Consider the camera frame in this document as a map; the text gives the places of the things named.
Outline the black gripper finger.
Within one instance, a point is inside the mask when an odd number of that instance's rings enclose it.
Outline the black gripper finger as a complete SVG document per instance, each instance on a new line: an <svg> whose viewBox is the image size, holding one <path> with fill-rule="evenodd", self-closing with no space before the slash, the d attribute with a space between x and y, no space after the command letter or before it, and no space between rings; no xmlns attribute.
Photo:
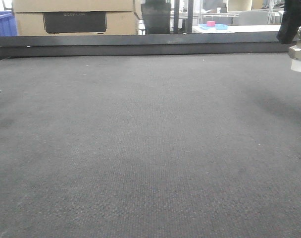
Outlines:
<svg viewBox="0 0 301 238"><path fill-rule="evenodd" d="M301 0L285 0L284 13L277 39L290 44L301 26Z"/></svg>

